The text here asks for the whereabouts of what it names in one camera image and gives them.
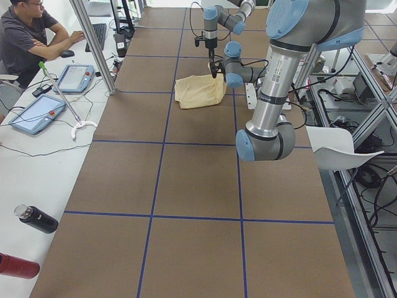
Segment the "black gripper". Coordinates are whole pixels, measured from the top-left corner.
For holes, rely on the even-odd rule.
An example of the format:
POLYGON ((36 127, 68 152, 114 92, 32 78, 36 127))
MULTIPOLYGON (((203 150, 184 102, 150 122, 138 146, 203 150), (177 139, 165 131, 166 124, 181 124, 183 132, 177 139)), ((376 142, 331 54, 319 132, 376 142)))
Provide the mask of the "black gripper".
POLYGON ((215 51, 217 47, 217 31, 203 31, 203 37, 205 41, 205 48, 208 49, 208 59, 209 59, 209 68, 213 78, 216 78, 217 67, 215 63, 215 51))

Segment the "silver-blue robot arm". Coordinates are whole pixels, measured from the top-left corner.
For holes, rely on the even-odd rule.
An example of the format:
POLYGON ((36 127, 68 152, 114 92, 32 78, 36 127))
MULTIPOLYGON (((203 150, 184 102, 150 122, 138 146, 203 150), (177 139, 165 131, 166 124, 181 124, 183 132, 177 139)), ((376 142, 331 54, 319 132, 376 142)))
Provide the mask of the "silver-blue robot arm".
POLYGON ((204 28, 201 36, 195 37, 195 46, 198 47, 200 42, 204 42, 205 48, 208 49, 209 67, 213 78, 220 69, 215 62, 215 49, 218 46, 218 25, 223 26, 236 35, 240 35, 246 27, 246 19, 256 8, 256 1, 230 1, 238 6, 239 9, 235 14, 231 14, 221 5, 208 6, 203 8, 204 28))
POLYGON ((241 64, 241 45, 224 49, 225 79, 239 87, 263 75, 253 117, 236 134, 236 149, 244 161, 281 160, 295 146, 292 124, 282 114, 302 56, 312 45, 338 50, 359 43, 364 33, 366 1, 276 1, 266 20, 271 56, 265 71, 241 64))

